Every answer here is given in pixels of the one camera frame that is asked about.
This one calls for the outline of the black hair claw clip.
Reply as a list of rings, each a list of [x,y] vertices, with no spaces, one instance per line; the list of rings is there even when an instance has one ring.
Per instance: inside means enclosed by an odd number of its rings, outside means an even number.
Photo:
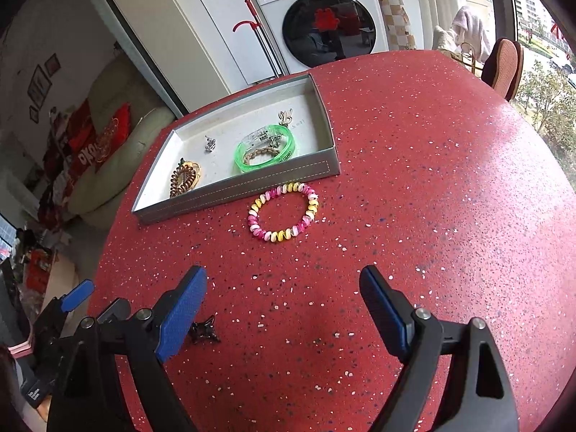
[[[203,322],[194,322],[188,330],[188,336],[193,344],[201,341],[220,343],[221,340],[215,330],[216,316],[211,315]]]

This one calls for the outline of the silver purple pendant charm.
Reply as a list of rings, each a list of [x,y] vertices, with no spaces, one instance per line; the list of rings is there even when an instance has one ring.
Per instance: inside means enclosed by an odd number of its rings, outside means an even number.
[[[205,152],[212,153],[216,148],[216,140],[211,136],[205,137]]]

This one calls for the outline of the green translucent bangle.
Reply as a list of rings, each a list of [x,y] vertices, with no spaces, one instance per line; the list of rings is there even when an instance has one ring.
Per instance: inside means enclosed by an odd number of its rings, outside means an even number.
[[[257,133],[260,129],[268,129],[271,132],[281,134],[280,148],[259,144]],[[295,149],[295,139],[287,127],[267,125],[240,140],[234,151],[234,162],[241,173],[254,172],[287,161],[292,157]]]

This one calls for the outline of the beige hair pin clip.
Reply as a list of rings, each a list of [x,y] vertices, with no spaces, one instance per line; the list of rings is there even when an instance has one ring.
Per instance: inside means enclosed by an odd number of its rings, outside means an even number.
[[[290,108],[288,110],[281,110],[280,113],[278,113],[278,124],[283,126],[283,127],[288,127],[293,120],[293,109]]]

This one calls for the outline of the silver purple heart brooch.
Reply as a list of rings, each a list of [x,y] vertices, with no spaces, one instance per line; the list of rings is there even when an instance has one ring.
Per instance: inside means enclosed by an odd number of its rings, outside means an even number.
[[[259,144],[264,144],[271,148],[280,148],[282,143],[282,135],[271,132],[268,129],[260,129],[257,133],[257,139]]]

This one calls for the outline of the grey jewelry tray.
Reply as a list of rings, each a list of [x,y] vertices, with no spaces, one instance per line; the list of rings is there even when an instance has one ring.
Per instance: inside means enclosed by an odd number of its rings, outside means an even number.
[[[230,96],[175,126],[151,163],[132,212],[167,220],[289,181],[340,173],[330,117],[310,74]]]

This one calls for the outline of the beige sofa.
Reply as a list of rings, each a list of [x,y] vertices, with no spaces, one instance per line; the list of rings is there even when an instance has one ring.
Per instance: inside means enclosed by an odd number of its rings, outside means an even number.
[[[110,229],[145,153],[175,116],[125,55],[99,74],[86,105],[96,137],[66,208],[92,227]]]

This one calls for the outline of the red cushion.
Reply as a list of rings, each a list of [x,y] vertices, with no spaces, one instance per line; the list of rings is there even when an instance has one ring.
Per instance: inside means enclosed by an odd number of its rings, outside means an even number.
[[[95,170],[98,171],[131,133],[131,106],[123,103],[96,138]]]

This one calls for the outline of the white cabinet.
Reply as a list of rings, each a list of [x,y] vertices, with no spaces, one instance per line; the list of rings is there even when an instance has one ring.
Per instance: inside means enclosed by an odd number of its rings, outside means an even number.
[[[247,0],[110,0],[182,114],[272,79]]]

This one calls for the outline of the brown chair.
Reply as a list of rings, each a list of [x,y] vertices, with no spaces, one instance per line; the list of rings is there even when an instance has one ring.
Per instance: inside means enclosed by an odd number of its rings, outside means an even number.
[[[484,63],[481,80],[509,102],[517,94],[523,62],[524,52],[520,42],[498,39]]]

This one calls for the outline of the lower white washing machine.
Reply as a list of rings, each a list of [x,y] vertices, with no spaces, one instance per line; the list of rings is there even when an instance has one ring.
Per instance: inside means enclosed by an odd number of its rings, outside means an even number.
[[[388,51],[379,0],[255,0],[289,73]]]

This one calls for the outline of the white towel on rack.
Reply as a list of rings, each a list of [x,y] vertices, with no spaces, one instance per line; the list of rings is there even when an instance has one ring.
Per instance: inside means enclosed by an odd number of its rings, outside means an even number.
[[[458,46],[466,43],[473,49],[473,54],[481,63],[489,58],[493,42],[481,17],[468,6],[461,7],[456,13],[451,29],[455,32]]]

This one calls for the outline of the checkered hanging cloth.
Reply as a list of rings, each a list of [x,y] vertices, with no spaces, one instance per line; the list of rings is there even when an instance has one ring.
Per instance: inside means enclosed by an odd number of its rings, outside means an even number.
[[[416,50],[416,41],[403,0],[378,0],[390,51]]]

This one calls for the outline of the wall picture frames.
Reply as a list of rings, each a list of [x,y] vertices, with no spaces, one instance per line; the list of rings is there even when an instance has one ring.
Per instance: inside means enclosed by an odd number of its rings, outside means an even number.
[[[59,69],[59,58],[53,53],[42,66],[37,64],[33,70],[26,93],[31,101],[28,109],[29,118],[35,124],[39,123],[40,110],[52,87],[52,77]]]

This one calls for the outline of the red handled mop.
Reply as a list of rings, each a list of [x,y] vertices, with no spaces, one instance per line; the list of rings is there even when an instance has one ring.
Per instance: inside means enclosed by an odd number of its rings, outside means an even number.
[[[236,33],[236,31],[241,26],[249,26],[254,33],[255,37],[257,38],[258,43],[266,57],[267,63],[270,66],[271,71],[273,72],[274,78],[279,78],[284,75],[282,68],[280,66],[280,62],[276,58],[275,53],[273,52],[273,47],[271,46],[269,39],[266,36],[265,29],[263,26],[263,22],[258,15],[256,7],[251,0],[244,0],[244,3],[252,17],[252,19],[243,19],[240,22],[236,22],[236,24],[232,27],[232,32]]]

